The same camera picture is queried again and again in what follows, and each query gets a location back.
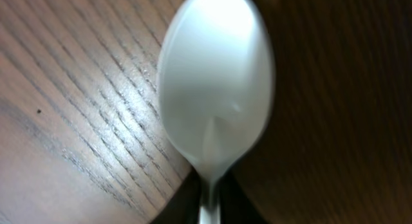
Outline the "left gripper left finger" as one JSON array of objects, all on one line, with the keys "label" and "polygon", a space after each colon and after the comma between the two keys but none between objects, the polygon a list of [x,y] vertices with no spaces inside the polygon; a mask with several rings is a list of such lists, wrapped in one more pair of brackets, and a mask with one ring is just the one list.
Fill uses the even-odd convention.
[{"label": "left gripper left finger", "polygon": [[201,183],[192,169],[173,197],[150,224],[197,224]]}]

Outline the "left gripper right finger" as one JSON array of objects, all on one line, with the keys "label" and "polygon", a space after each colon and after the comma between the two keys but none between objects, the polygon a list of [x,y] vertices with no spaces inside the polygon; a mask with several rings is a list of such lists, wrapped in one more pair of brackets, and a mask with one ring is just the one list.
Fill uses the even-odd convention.
[{"label": "left gripper right finger", "polygon": [[247,198],[232,173],[220,183],[221,222],[224,224],[268,224]]}]

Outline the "white spoon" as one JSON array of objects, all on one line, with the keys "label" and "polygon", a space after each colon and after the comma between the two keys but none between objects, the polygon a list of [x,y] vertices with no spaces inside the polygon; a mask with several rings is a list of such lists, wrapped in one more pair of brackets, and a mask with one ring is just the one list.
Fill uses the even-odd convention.
[{"label": "white spoon", "polygon": [[261,138],[276,68],[252,0],[185,0],[158,59],[159,115],[202,184],[198,223],[221,223],[219,184]]}]

